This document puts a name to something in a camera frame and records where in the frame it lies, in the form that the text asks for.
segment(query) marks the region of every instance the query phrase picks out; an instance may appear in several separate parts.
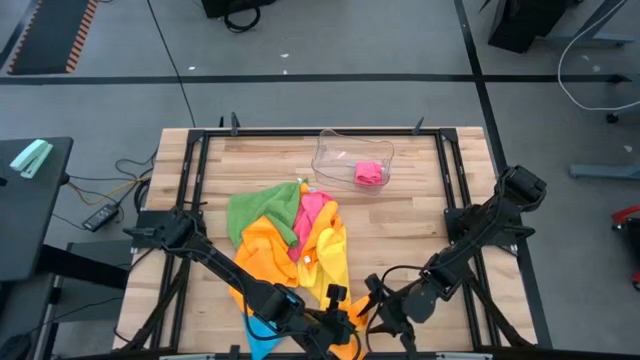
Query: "white cable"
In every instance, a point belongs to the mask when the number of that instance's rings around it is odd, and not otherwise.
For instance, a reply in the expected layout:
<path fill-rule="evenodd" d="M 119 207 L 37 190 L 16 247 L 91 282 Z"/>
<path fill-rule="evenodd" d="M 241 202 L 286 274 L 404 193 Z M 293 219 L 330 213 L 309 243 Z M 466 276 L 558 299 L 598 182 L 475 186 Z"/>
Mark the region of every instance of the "white cable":
<path fill-rule="evenodd" d="M 569 51 L 571 46 L 576 41 L 578 41 L 578 39 L 580 39 L 582 36 L 584 36 L 584 34 L 588 33 L 589 31 L 591 31 L 591 29 L 593 29 L 598 24 L 603 22 L 606 18 L 609 17 L 609 15 L 613 14 L 616 10 L 618 10 L 625 3 L 626 3 L 626 1 L 621 1 L 618 5 L 614 6 L 611 10 L 609 10 L 609 12 L 605 16 L 603 16 L 602 19 L 596 21 L 595 23 L 593 23 L 593 25 L 589 26 L 585 31 L 583 31 L 580 34 L 578 34 L 573 40 L 571 40 L 569 45 L 567 45 L 567 48 L 564 49 L 564 52 L 562 52 L 562 56 L 560 56 L 560 62 L 558 63 L 558 84 L 560 84 L 560 87 L 562 88 L 562 90 L 564 90 L 564 92 L 567 94 L 569 99 L 571 99 L 571 101 L 573 101 L 574 104 L 578 105 L 580 108 L 582 108 L 584 110 L 589 110 L 589 111 L 620 111 L 620 110 L 628 109 L 630 107 L 634 107 L 636 105 L 640 105 L 640 101 L 636 101 L 634 103 L 623 105 L 623 106 L 618 106 L 616 108 L 590 108 L 590 107 L 587 107 L 587 106 L 584 106 L 584 105 L 580 104 L 573 96 L 571 96 L 571 94 L 569 93 L 567 88 L 564 87 L 564 84 L 562 83 L 562 79 L 561 79 L 562 62 L 564 61 L 564 56 L 567 54 L 567 52 Z"/>

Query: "microfiber towel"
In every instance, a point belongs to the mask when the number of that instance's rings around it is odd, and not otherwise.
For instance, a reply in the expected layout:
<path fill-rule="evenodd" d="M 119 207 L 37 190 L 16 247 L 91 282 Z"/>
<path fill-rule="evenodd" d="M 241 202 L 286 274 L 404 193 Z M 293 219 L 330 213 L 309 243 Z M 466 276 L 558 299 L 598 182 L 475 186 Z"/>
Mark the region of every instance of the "microfiber towel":
<path fill-rule="evenodd" d="M 242 239 L 234 259 L 236 264 L 258 280 L 298 286 L 298 270 L 287 255 L 288 246 L 266 216 L 249 225 L 242 232 Z M 240 309 L 244 309 L 242 295 L 232 287 L 229 291 Z"/>
<path fill-rule="evenodd" d="M 276 187 L 252 194 L 232 195 L 227 209 L 227 230 L 235 248 L 242 243 L 242 231 L 261 216 L 280 231 L 288 246 L 297 246 L 293 221 L 298 213 L 300 184 L 283 183 Z"/>
<path fill-rule="evenodd" d="M 320 210 L 331 200 L 333 198 L 324 191 L 312 192 L 308 184 L 300 185 L 300 206 L 293 222 L 293 232 L 298 236 L 298 245 L 290 247 L 288 251 L 289 257 L 294 262 L 300 258 Z"/>
<path fill-rule="evenodd" d="M 269 325 L 275 328 L 276 324 L 273 321 L 269 322 Z M 262 320 L 256 318 L 255 316 L 249 317 L 249 326 L 251 326 L 251 331 L 254 334 L 260 337 L 273 336 L 275 333 L 267 326 Z M 249 331 L 246 329 L 245 324 L 245 332 L 247 333 L 247 341 L 249 342 L 249 348 L 251 349 L 251 360 L 262 360 L 271 351 L 280 344 L 282 339 L 274 339 L 274 340 L 258 340 L 249 334 Z"/>
<path fill-rule="evenodd" d="M 326 309 L 330 300 L 327 289 L 330 284 L 347 288 L 347 294 L 339 308 L 347 311 L 349 320 L 358 329 L 366 324 L 367 316 L 358 313 L 367 304 L 368 298 L 351 304 L 349 291 L 349 271 L 347 268 L 347 230 L 338 215 L 338 203 L 331 200 L 320 210 L 309 238 L 298 261 L 298 280 L 320 302 L 319 308 Z M 357 340 L 352 336 L 349 344 L 332 345 L 330 351 L 339 359 L 352 359 L 357 352 Z M 360 358 L 364 357 L 361 349 Z"/>
<path fill-rule="evenodd" d="M 356 184 L 382 184 L 382 165 L 375 161 L 358 161 L 356 163 Z"/>
<path fill-rule="evenodd" d="M 316 221 L 311 227 L 307 243 L 302 248 L 302 253 L 300 254 L 300 260 L 298 261 L 298 279 L 301 286 L 309 288 L 316 283 L 320 266 L 316 251 L 320 233 L 325 229 L 333 228 L 340 230 L 342 227 L 342 219 L 338 215 L 338 203 L 335 201 L 327 202 L 318 213 Z"/>

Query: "floor mat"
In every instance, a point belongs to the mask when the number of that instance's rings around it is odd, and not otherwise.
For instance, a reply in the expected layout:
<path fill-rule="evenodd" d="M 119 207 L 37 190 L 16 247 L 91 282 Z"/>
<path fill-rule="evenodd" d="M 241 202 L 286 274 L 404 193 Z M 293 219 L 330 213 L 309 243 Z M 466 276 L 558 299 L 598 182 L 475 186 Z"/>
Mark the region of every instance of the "floor mat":
<path fill-rule="evenodd" d="M 97 0 L 40 0 L 8 74 L 73 72 L 80 61 L 97 4 Z"/>

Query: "pink towel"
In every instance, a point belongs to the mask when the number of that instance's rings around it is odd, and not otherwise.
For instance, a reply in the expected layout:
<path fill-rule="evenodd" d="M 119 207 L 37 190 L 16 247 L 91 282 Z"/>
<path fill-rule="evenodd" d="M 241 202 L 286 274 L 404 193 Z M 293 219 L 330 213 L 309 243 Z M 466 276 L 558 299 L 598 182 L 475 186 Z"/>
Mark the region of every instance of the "pink towel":
<path fill-rule="evenodd" d="M 293 221 L 293 232 L 298 236 L 298 246 L 289 248 L 289 251 L 287 251 L 289 258 L 291 258 L 293 262 L 297 262 L 300 258 L 304 244 L 307 243 L 311 228 L 320 210 L 331 200 L 333 200 L 331 195 L 319 190 L 302 195 L 300 198 L 298 214 Z"/>
<path fill-rule="evenodd" d="M 382 165 L 373 161 L 359 161 L 356 163 L 356 184 L 382 184 Z"/>

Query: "clear plastic container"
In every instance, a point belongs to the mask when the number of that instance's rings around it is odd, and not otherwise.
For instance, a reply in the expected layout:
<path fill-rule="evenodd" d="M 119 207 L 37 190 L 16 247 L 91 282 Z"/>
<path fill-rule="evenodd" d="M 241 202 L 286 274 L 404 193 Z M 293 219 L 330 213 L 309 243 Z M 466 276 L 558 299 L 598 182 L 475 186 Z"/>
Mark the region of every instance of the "clear plastic container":
<path fill-rule="evenodd" d="M 321 184 L 376 195 L 391 178 L 393 153 L 393 144 L 388 141 L 358 139 L 325 129 L 318 136 L 311 168 Z M 380 179 L 366 185 L 356 180 L 356 164 L 360 162 L 380 164 Z"/>

